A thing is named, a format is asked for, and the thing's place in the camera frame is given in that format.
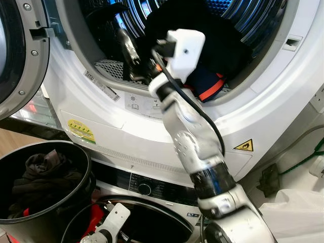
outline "black garment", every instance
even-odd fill
[[[205,34],[206,41],[199,61],[210,72],[220,73],[229,79],[251,60],[252,50],[240,41],[241,33],[230,20],[212,15],[203,0],[169,0],[161,5],[148,15],[146,42],[142,41],[139,45],[150,52],[157,39],[165,38],[168,30],[179,28]]]
[[[14,181],[14,203],[9,207],[9,218],[22,217],[26,209],[34,214],[54,205],[69,195],[83,177],[72,162],[56,150],[35,154],[25,164],[26,172]]]

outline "electrical outlet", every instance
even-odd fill
[[[318,113],[324,112],[324,85],[322,85],[313,98],[310,100],[312,106],[318,111]]]

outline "dryer door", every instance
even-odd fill
[[[50,50],[40,0],[0,1],[0,120],[22,108],[44,79]]]

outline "warning label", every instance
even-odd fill
[[[240,144],[239,146],[235,147],[234,149],[244,150],[244,151],[251,151],[253,152],[253,142],[252,139]]]
[[[93,135],[92,131],[80,121],[71,119],[68,121],[68,126],[70,131],[78,137],[90,143],[96,144],[95,136]]]

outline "yellow warning triangle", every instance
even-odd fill
[[[235,147],[234,149],[244,150],[244,151],[251,151],[253,152],[253,142],[252,139],[240,144],[239,146]]]

